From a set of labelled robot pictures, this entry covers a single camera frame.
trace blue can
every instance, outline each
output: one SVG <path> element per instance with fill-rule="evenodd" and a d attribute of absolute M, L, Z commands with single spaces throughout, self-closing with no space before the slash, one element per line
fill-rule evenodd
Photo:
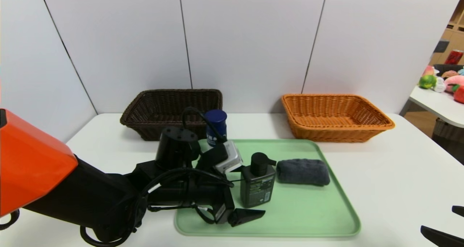
<path fill-rule="evenodd" d="M 220 110 L 214 109 L 206 112 L 204 115 L 209 122 L 216 128 L 220 135 L 227 137 L 227 125 L 225 124 L 225 120 L 227 119 L 227 114 Z M 207 125 L 206 126 L 206 138 L 208 145 L 214 147 L 216 145 L 216 135 L 214 131 Z"/>

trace gray towel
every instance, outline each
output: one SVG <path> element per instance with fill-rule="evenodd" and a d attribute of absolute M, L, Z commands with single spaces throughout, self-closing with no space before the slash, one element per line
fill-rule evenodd
<path fill-rule="evenodd" d="M 290 159 L 277 162 L 277 178 L 280 183 L 328 185 L 327 165 L 315 159 Z"/>

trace white wall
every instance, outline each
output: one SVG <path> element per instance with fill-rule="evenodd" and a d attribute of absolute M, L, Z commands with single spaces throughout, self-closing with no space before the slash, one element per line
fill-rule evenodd
<path fill-rule="evenodd" d="M 179 0 L 46 0 L 98 113 L 148 89 L 191 88 Z"/>
<path fill-rule="evenodd" d="M 400 112 L 458 1 L 326 0 L 303 92 Z"/>
<path fill-rule="evenodd" d="M 193 88 L 226 112 L 282 112 L 300 93 L 324 0 L 182 0 Z"/>
<path fill-rule="evenodd" d="M 1 106 L 67 141 L 96 115 L 43 0 L 1 0 Z"/>

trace wicker basket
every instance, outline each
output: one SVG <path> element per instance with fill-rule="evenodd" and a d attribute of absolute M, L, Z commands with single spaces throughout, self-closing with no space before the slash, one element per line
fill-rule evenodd
<path fill-rule="evenodd" d="M 202 112 L 222 109 L 222 93 L 216 89 L 143 91 L 126 108 L 120 122 L 137 131 L 143 140 L 159 141 L 164 127 L 182 126 L 182 112 L 189 106 Z M 206 124 L 198 115 L 187 115 L 186 124 L 199 139 L 206 138 Z"/>
<path fill-rule="evenodd" d="M 357 95 L 288 94 L 282 103 L 296 138 L 366 142 L 395 127 L 384 113 Z"/>

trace orange wicker basket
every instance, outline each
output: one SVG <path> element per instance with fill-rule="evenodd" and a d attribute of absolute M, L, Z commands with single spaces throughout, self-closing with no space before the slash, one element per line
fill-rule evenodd
<path fill-rule="evenodd" d="M 357 95 L 287 94 L 282 104 L 296 138 L 366 142 L 395 127 L 376 106 Z"/>

